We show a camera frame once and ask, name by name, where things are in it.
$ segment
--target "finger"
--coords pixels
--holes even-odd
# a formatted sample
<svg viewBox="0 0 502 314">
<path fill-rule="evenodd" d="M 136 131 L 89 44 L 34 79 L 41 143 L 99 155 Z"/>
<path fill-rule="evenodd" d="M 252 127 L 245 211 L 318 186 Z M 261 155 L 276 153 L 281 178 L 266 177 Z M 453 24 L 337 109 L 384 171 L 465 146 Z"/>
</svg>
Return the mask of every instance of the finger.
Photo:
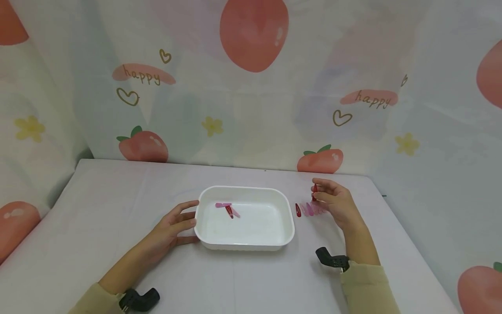
<svg viewBox="0 0 502 314">
<path fill-rule="evenodd" d="M 169 228 L 169 235 L 175 236 L 182 231 L 192 229 L 193 227 L 195 227 L 196 224 L 197 224 L 196 219 L 192 218 L 190 220 L 185 220 L 185 221 L 182 221 L 182 222 L 177 223 L 175 225 L 172 225 Z"/>
<path fill-rule="evenodd" d="M 332 189 L 334 194 L 338 194 L 343 190 L 347 190 L 345 186 L 328 179 L 313 178 L 312 182 L 314 182 L 315 184 L 319 184 L 324 188 Z"/>
<path fill-rule="evenodd" d="M 177 216 L 179 215 L 182 211 L 190 208 L 190 207 L 194 207 L 194 206 L 197 206 L 199 205 L 199 201 L 198 200 L 191 200 L 191 201 L 186 201 L 184 203 L 181 203 L 181 204 L 178 204 L 176 205 L 176 207 L 174 207 L 166 216 L 167 217 L 174 217 L 174 216 Z"/>
<path fill-rule="evenodd" d="M 314 191 L 314 187 L 310 187 L 310 190 L 313 192 Z M 330 189 L 330 188 L 326 188 L 322 185 L 318 185 L 317 186 L 317 191 L 316 192 L 325 192 L 325 193 L 328 193 L 328 194 L 333 194 L 333 190 Z"/>
<path fill-rule="evenodd" d="M 328 194 L 328 193 L 324 193 L 324 192 L 316 192 L 313 194 L 316 199 L 321 200 L 323 202 L 326 202 L 328 204 L 333 204 L 336 199 L 335 196 Z"/>
<path fill-rule="evenodd" d="M 177 224 L 177 223 L 180 223 L 182 221 L 189 220 L 192 218 L 195 218 L 195 212 L 182 213 L 182 214 L 176 216 L 174 223 Z"/>
<path fill-rule="evenodd" d="M 176 238 L 176 245 L 185 245 L 185 244 L 190 244 L 190 243 L 197 243 L 199 242 L 199 238 L 196 236 L 192 237 L 177 237 Z"/>
</svg>

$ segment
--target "right hand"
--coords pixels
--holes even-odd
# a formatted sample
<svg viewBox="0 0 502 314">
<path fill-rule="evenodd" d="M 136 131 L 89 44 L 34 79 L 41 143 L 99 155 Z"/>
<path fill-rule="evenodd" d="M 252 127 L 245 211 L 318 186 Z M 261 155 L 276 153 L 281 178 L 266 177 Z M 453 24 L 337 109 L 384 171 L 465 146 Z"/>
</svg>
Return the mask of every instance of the right hand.
<svg viewBox="0 0 502 314">
<path fill-rule="evenodd" d="M 327 179 L 314 178 L 312 182 L 317 184 L 317 192 L 312 195 L 325 203 L 326 209 L 342 231 L 350 232 L 366 228 L 354 199 L 346 187 Z"/>
</svg>

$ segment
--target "forearm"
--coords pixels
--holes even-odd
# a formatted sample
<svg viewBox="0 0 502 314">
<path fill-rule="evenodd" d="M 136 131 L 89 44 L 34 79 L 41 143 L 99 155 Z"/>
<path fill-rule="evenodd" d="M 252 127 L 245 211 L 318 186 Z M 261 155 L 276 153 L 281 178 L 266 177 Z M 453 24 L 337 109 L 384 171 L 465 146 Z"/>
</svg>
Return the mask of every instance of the forearm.
<svg viewBox="0 0 502 314">
<path fill-rule="evenodd" d="M 133 250 L 127 252 L 99 281 L 108 293 L 125 293 L 132 288 L 148 271 Z"/>
<path fill-rule="evenodd" d="M 366 224 L 343 230 L 347 256 L 358 264 L 380 265 L 377 249 Z"/>
</svg>

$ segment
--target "white plastic tray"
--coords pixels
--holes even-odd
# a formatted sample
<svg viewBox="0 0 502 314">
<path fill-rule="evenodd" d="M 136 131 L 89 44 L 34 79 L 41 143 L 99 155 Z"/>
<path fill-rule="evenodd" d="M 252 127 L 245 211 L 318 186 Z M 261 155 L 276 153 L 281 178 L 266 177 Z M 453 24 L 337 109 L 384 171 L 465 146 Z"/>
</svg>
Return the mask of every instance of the white plastic tray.
<svg viewBox="0 0 502 314">
<path fill-rule="evenodd" d="M 211 186 L 200 197 L 195 234 L 211 250 L 276 251 L 295 235 L 288 199 L 272 188 Z M 231 219 L 216 203 L 232 203 Z"/>
</svg>

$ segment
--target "peach illustration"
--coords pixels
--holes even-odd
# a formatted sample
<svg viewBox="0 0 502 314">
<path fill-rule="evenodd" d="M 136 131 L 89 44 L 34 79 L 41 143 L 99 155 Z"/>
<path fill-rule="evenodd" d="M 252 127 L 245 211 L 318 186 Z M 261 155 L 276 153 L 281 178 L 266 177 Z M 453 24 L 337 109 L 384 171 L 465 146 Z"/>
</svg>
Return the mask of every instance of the peach illustration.
<svg viewBox="0 0 502 314">
<path fill-rule="evenodd" d="M 0 208 L 0 264 L 40 222 L 37 208 L 23 201 L 13 201 Z"/>
<path fill-rule="evenodd" d="M 221 44 L 233 63 L 262 72 L 282 50 L 288 26 L 283 0 L 228 0 L 220 20 Z"/>
<path fill-rule="evenodd" d="M 343 153 L 339 149 L 330 149 L 326 145 L 317 153 L 303 152 L 304 156 L 298 160 L 296 168 L 302 172 L 335 173 L 343 162 Z"/>
<path fill-rule="evenodd" d="M 164 141 L 155 133 L 135 127 L 131 137 L 119 136 L 118 148 L 127 160 L 167 162 L 169 153 Z"/>
<path fill-rule="evenodd" d="M 11 46 L 28 40 L 28 33 L 9 0 L 0 0 L 0 46 Z"/>
<path fill-rule="evenodd" d="M 458 279 L 457 292 L 464 314 L 502 313 L 502 264 L 467 269 Z"/>
<path fill-rule="evenodd" d="M 502 109 L 502 40 L 499 41 L 479 64 L 476 76 L 477 87 L 494 106 Z"/>
</svg>

